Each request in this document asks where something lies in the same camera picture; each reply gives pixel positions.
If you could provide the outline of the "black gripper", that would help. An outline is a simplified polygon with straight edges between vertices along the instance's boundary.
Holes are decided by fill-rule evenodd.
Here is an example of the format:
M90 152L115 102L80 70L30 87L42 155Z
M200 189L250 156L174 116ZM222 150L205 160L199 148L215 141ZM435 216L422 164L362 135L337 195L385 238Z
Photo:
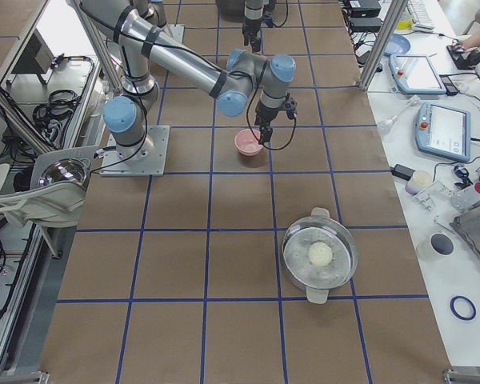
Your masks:
M242 21L243 41L245 44L250 44L253 54L259 54L262 49L262 40L259 36L261 23L260 18L244 18Z
M265 90L262 92L255 109L255 124L259 125L260 145L268 144L272 137L272 127L270 123L276 119L282 104L286 100L286 94L280 97L273 97Z

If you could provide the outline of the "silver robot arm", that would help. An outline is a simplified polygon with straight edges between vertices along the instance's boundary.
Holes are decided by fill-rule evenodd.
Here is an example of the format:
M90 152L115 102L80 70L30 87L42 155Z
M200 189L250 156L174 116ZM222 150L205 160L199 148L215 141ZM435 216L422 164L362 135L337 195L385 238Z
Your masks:
M165 68L216 99L219 111L229 117L247 113L250 96L260 93L255 120L258 142L268 147L270 124L281 111L295 120L296 101L288 92L294 80L295 60L286 54L265 58L236 49L225 69L208 61L171 37L161 1L78 1L73 5L103 36L121 48L122 87L131 94L155 89L148 63Z
M261 52L262 40L259 36L263 18L263 0L245 0L242 35L244 46L250 46L253 53Z

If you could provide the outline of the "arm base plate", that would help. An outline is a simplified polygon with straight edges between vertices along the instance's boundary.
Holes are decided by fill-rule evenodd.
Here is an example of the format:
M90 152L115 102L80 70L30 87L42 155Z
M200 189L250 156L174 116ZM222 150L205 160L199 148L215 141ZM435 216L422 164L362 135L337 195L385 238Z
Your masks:
M103 177L163 176L169 142L168 125L148 125L144 141L137 146L117 146L112 135L107 145L114 146L106 151L98 173Z

